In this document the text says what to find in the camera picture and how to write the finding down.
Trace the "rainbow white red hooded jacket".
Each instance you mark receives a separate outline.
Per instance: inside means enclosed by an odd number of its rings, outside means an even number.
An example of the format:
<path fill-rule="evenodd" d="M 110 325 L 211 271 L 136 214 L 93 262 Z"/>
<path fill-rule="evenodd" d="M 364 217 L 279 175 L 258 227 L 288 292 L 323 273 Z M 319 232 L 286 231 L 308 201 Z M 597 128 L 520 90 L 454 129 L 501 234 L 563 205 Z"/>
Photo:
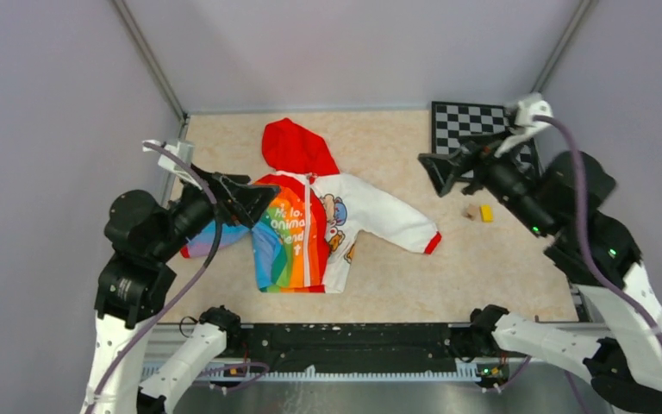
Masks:
<path fill-rule="evenodd" d="M 222 226 L 220 248 L 252 239 L 262 292 L 341 293 L 360 232 L 417 254 L 442 236 L 419 210 L 337 166 L 326 141 L 289 118 L 265 126 L 261 153 L 279 194 L 252 227 Z"/>

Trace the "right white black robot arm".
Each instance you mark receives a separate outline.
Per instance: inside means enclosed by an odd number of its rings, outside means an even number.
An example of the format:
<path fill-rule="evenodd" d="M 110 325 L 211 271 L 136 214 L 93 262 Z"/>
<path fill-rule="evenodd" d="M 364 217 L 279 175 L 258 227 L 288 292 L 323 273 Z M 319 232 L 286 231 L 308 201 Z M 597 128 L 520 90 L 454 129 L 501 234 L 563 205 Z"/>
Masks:
<path fill-rule="evenodd" d="M 531 179 L 504 153 L 502 134 L 473 136 L 451 154 L 420 154 L 436 193 L 470 174 L 466 195 L 488 191 L 538 237 L 545 256 L 596 309 L 605 336 L 548 328 L 500 305 L 471 314 L 471 343 L 482 355 L 524 354 L 586 381 L 606 402 L 632 413 L 662 413 L 662 304 L 628 228 L 601 211 L 615 179 L 570 147 Z"/>

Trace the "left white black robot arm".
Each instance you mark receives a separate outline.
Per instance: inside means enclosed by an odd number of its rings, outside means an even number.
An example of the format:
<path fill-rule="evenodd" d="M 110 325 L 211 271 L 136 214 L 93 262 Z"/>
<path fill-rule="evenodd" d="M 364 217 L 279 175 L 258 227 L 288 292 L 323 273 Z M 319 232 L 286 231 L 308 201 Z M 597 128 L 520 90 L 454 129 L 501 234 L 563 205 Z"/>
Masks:
<path fill-rule="evenodd" d="M 171 303 L 176 274 L 169 260 L 211 223 L 253 226 L 278 192 L 247 176 L 197 169 L 167 207 L 143 190 L 113 202 L 104 234 L 114 253 L 97 280 L 96 345 L 82 412 L 170 413 L 213 359 L 239 351 L 240 317 L 212 307 L 156 374 L 142 376 L 149 334 Z"/>

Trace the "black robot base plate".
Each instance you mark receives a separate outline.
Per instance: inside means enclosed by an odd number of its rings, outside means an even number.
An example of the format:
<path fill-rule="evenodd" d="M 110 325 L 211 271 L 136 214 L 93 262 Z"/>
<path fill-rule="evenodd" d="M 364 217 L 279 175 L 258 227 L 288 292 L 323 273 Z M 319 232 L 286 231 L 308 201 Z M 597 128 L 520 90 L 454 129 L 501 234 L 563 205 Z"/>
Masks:
<path fill-rule="evenodd" d="M 237 329 L 221 356 L 273 373 L 452 373 L 473 363 L 500 376 L 518 355 L 466 323 L 256 323 Z"/>

